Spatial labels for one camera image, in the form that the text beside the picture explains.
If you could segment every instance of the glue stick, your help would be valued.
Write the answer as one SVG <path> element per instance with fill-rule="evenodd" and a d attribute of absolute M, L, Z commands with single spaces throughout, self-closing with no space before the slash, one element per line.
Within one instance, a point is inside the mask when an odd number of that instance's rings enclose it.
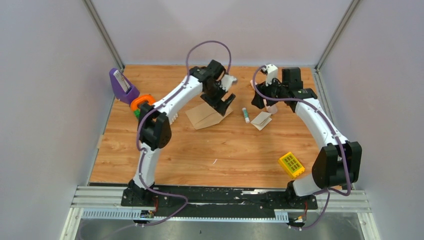
<path fill-rule="evenodd" d="M 244 120 L 246 121 L 246 123 L 247 124 L 250 123 L 251 120 L 249 119 L 249 114 L 248 114 L 248 111 L 246 110 L 246 108 L 243 107 L 241 110 L 243 110 Z"/>

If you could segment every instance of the white cable tie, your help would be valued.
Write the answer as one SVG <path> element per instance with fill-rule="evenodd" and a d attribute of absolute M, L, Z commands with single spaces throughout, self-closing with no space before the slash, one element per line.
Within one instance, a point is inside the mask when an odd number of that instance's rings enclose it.
<path fill-rule="evenodd" d="M 338 137 L 339 139 L 340 139 L 340 137 L 341 137 L 342 135 L 340 134 L 340 132 L 339 133 L 337 133 L 336 132 L 336 134 L 334 134 L 334 135 L 332 135 L 331 137 L 333 138 L 333 139 L 336 139 L 336 137 Z"/>

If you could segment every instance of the cardboard piece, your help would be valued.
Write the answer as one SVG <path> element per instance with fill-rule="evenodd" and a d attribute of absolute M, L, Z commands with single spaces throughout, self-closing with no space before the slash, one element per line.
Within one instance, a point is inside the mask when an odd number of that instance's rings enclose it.
<path fill-rule="evenodd" d="M 190 110 L 187 110 L 185 114 L 187 114 L 187 117 L 194 129 L 199 130 L 219 124 L 231 112 L 233 112 L 233 109 L 229 106 L 226 110 L 225 116 L 221 116 L 221 114 L 217 113 L 217 111 L 209 106 L 209 104 L 204 102 Z"/>
<path fill-rule="evenodd" d="M 262 111 L 250 123 L 261 131 L 271 120 L 271 113 Z"/>

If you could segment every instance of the black mounting plate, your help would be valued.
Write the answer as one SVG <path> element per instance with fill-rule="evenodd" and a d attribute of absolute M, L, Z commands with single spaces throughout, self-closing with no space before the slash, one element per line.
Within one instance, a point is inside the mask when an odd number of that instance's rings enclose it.
<path fill-rule="evenodd" d="M 313 195 L 303 197 L 298 202 L 286 201 L 288 193 L 281 189 L 259 189 L 240 187 L 208 187 L 208 186 L 171 186 L 154 185 L 154 189 L 171 194 L 184 195 L 189 204 L 180 211 L 177 217 L 208 217 L 208 218 L 274 218 L 274 209 L 308 209 L 316 210 L 317 201 Z M 155 216 L 166 217 L 175 212 L 184 204 L 178 197 L 164 197 L 162 195 L 148 195 L 149 200 L 158 197 L 158 211 Z M 153 207 L 154 201 L 137 201 L 128 196 L 122 198 L 123 206 Z"/>

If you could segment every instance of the orange ring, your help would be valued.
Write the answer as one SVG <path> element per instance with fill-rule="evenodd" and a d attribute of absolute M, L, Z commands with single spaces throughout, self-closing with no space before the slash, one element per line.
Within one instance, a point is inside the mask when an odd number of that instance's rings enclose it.
<path fill-rule="evenodd" d="M 156 101 L 150 94 L 142 95 L 134 99 L 129 105 L 129 108 L 134 112 L 135 110 L 139 109 L 139 104 L 144 102 L 147 102 L 149 105 L 153 105 Z"/>

